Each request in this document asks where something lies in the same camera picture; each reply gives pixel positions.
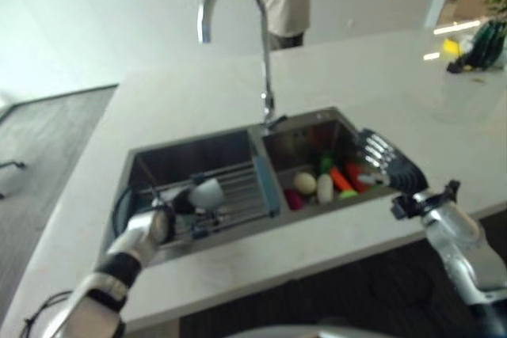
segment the white wall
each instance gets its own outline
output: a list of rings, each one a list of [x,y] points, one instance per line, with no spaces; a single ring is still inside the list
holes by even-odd
[[[120,82],[179,60],[260,51],[253,0],[219,2],[210,47],[196,40],[199,2],[0,0],[0,103]],[[419,27],[431,2],[314,0],[307,42]]]

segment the white robotic hand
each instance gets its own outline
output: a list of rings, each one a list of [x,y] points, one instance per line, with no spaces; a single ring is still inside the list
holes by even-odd
[[[458,208],[459,182],[453,180],[442,193],[436,193],[423,172],[387,139],[363,130],[357,142],[365,161],[378,171],[360,180],[402,193],[393,199],[395,217],[421,218],[429,243],[476,317],[480,332],[507,336],[507,269],[488,245],[480,223]]]

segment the sink basin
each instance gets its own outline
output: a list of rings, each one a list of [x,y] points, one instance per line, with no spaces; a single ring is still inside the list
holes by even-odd
[[[277,131],[262,138],[265,155],[269,158],[275,173],[278,191],[294,188],[294,177],[299,172],[306,172],[318,178],[320,163],[323,157],[332,158],[337,169],[355,190],[354,174],[348,171],[352,166],[355,171],[366,173],[370,169],[362,163],[356,147],[356,128],[335,108],[294,116],[281,124]],[[356,196],[340,198],[340,191],[334,189],[334,201],[318,204],[317,198],[302,197],[303,209],[292,219],[308,218],[325,211],[335,211],[372,198],[385,196],[391,191],[386,188],[368,189],[358,192]],[[290,207],[282,196],[282,208]]]
[[[225,195],[218,210],[178,215],[175,238],[160,247],[152,264],[195,253],[288,223],[387,194],[371,189],[318,205],[314,197],[291,211],[284,189],[299,171],[318,174],[318,160],[358,162],[356,129],[335,108],[292,116],[266,132],[261,125],[222,131],[133,150],[124,166],[118,202],[102,245],[104,253],[130,217],[153,200],[154,191],[216,179]]]

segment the black pants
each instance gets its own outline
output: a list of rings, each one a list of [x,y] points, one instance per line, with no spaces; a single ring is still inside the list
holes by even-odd
[[[269,34],[269,47],[272,51],[279,51],[280,49],[288,49],[290,47],[300,47],[303,45],[304,33],[293,37],[282,37]]]

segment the white countertop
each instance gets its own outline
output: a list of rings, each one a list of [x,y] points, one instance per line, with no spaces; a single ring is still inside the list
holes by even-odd
[[[423,61],[441,41],[406,31],[277,52],[277,113],[337,106],[358,128],[399,145],[434,188],[461,180],[461,207],[487,215],[507,207],[507,73],[453,75],[446,60]],[[93,267],[130,149],[260,122],[260,59],[195,62],[121,84],[30,260],[1,337],[17,336],[48,295],[74,287]],[[373,200],[150,267],[123,317],[139,329],[420,238],[418,221],[396,221],[389,206],[389,198]]]

